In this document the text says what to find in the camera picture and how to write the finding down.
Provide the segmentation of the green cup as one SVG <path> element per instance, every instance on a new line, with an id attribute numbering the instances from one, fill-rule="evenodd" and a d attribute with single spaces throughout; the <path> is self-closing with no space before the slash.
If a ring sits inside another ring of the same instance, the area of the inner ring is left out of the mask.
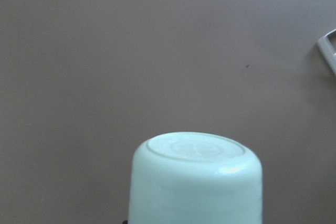
<path id="1" fill-rule="evenodd" d="M 229 138 L 161 134 L 134 152 L 129 223 L 262 223 L 262 165 Z"/>

